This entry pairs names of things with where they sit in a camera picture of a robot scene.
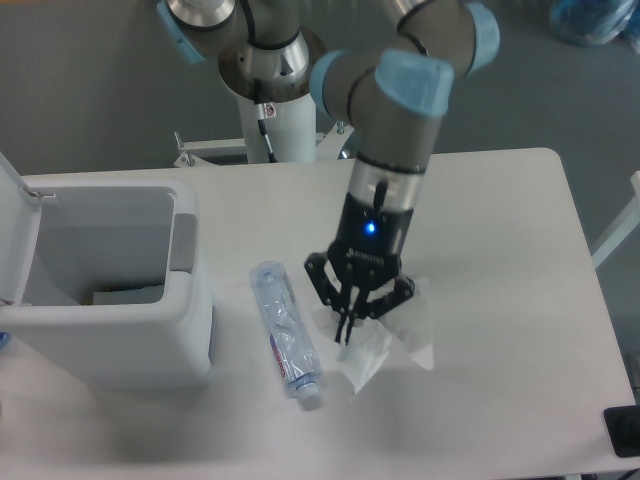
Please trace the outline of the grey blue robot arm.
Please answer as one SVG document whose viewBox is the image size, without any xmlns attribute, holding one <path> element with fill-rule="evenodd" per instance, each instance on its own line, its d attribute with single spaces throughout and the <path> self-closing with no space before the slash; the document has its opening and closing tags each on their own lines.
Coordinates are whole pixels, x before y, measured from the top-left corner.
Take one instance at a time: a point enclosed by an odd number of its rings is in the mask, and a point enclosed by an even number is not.
<svg viewBox="0 0 640 480">
<path fill-rule="evenodd" d="M 248 131 L 265 161 L 284 104 L 310 98 L 360 134 L 335 240 L 305 262 L 347 343 L 359 319 L 377 320 L 409 300 L 401 252 L 446 115 L 453 82 L 489 64 L 500 46 L 479 2 L 387 1 L 395 28 L 363 53 L 314 50 L 295 1 L 160 1 L 157 13 L 184 58 L 218 62 L 226 86 L 252 109 Z"/>
</svg>

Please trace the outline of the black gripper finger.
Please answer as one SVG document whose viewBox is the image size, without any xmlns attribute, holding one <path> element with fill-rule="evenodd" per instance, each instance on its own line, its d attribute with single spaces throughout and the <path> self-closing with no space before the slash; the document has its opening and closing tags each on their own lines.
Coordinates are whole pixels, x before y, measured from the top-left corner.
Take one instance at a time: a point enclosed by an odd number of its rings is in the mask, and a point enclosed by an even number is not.
<svg viewBox="0 0 640 480">
<path fill-rule="evenodd" d="M 405 275 L 399 275 L 392 281 L 390 291 L 369 301 L 374 291 L 372 283 L 367 281 L 358 288 L 355 301 L 348 305 L 342 314 L 342 344 L 348 345 L 357 319 L 379 320 L 383 315 L 411 299 L 415 294 L 415 282 Z"/>
<path fill-rule="evenodd" d="M 353 265 L 350 262 L 339 264 L 336 278 L 340 282 L 340 289 L 337 289 L 331 283 L 325 271 L 328 263 L 329 256 L 327 252 L 311 253 L 305 260 L 305 271 L 322 303 L 339 314 L 334 341 L 338 344 L 348 344 L 353 328 L 353 314 L 350 307 L 353 288 Z"/>
</svg>

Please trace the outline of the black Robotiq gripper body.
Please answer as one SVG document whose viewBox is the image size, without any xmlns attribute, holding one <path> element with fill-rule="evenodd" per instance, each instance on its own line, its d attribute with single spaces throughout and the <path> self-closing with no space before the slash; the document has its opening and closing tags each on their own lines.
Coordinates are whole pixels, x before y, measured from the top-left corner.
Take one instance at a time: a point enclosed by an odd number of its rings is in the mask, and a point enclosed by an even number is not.
<svg viewBox="0 0 640 480">
<path fill-rule="evenodd" d="M 395 297 L 411 298 L 414 283 L 401 273 L 401 251 L 413 213 L 412 208 L 376 210 L 347 194 L 336 238 L 327 252 L 338 284 L 327 283 L 327 296 L 340 298 L 342 286 L 372 292 L 393 282 Z"/>
</svg>

